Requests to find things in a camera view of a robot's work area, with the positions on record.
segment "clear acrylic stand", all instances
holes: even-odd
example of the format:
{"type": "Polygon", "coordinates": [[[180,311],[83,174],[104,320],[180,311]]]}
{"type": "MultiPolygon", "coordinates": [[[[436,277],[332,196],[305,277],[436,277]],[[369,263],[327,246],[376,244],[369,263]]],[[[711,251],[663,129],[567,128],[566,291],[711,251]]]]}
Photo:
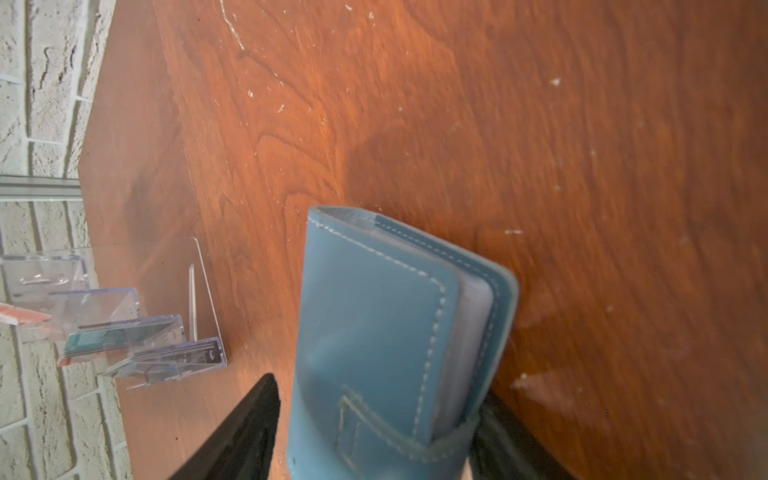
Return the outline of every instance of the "clear acrylic stand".
{"type": "Polygon", "coordinates": [[[56,342],[60,365],[104,358],[105,375],[142,386],[227,364],[194,238],[0,260],[9,302],[51,315],[20,338],[56,342]]]}

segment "blue leather wallet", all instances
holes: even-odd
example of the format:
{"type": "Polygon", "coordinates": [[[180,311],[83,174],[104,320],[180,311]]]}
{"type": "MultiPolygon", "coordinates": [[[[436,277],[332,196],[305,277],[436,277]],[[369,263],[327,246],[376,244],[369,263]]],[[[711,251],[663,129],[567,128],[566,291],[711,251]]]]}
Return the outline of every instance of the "blue leather wallet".
{"type": "Polygon", "coordinates": [[[286,458],[293,480],[458,478],[517,302],[515,277],[496,263],[367,210],[313,207],[286,458]],[[477,348],[466,350],[462,298],[479,279],[488,310],[477,348]],[[466,389],[451,390],[462,371],[466,389]]]}

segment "wooden table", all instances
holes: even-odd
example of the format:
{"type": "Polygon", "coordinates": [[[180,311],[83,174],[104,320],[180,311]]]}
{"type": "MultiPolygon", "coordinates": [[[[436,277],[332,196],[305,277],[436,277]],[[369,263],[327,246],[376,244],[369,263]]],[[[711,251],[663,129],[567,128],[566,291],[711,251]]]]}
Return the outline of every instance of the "wooden table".
{"type": "Polygon", "coordinates": [[[94,245],[195,235],[231,364],[121,391],[164,478],[265,373],[284,468],[307,209],[506,265],[494,390],[579,478],[763,478],[764,0],[121,0],[80,166],[94,245]]]}

